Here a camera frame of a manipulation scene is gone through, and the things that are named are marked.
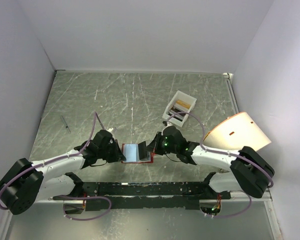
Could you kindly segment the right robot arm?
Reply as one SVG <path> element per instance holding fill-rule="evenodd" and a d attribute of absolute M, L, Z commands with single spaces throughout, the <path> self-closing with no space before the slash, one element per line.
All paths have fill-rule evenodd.
<path fill-rule="evenodd" d="M 243 191 L 260 199 L 266 189 L 274 185 L 274 169 L 251 147 L 244 146 L 240 150 L 207 147 L 186 140 L 174 126 L 158 131 L 146 146 L 146 151 L 161 156 L 175 154 L 184 164 L 226 170 L 227 173 L 214 173 L 209 182 L 202 186 L 202 193 L 208 199 L 224 191 Z"/>

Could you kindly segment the red leather card holder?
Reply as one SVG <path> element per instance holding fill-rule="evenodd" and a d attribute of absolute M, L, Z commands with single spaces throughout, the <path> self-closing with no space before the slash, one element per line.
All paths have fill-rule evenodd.
<path fill-rule="evenodd" d="M 123 143 L 122 153 L 126 157 L 126 161 L 121 162 L 123 164 L 150 164 L 154 162 L 154 154 L 152 152 L 148 152 L 148 161 L 139 161 L 138 144 L 136 143 Z"/>

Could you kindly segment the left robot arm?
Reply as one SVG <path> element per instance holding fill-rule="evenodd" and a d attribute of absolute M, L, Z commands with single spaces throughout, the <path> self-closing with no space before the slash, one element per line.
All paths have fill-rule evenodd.
<path fill-rule="evenodd" d="M 59 156 L 39 161 L 17 160 L 0 180 L 0 209 L 19 215 L 34 203 L 60 196 L 83 197 L 83 181 L 75 171 L 93 166 L 97 160 L 126 160 L 111 132 L 100 130 L 83 144 Z"/>

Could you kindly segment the black credit card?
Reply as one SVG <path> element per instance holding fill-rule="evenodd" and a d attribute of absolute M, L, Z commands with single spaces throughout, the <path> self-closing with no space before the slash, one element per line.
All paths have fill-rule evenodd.
<path fill-rule="evenodd" d="M 147 151 L 146 142 L 140 142 L 138 145 L 138 157 L 140 162 L 147 162 L 149 160 L 149 152 Z"/>

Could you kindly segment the white plastic card tray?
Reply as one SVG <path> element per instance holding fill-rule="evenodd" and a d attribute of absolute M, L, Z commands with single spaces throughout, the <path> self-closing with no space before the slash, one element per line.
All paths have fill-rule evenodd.
<path fill-rule="evenodd" d="M 188 104 L 191 104 L 191 107 L 189 109 L 187 109 L 182 106 L 179 106 L 178 104 L 176 104 L 177 100 L 182 100 Z M 184 123 L 186 122 L 186 120 L 188 119 L 188 115 L 186 113 L 190 113 L 193 110 L 193 108 L 195 107 L 196 101 L 197 101 L 196 98 L 178 90 L 175 93 L 175 95 L 173 96 L 172 100 L 168 103 L 167 107 L 165 108 L 162 118 L 166 121 L 170 117 L 168 115 L 168 111 L 170 108 L 175 107 L 175 108 L 180 109 L 182 111 L 182 113 L 185 114 L 183 121 L 179 121 L 179 120 L 175 119 L 174 117 L 172 117 L 169 120 L 169 122 L 171 122 L 172 124 L 181 128 L 184 125 Z"/>

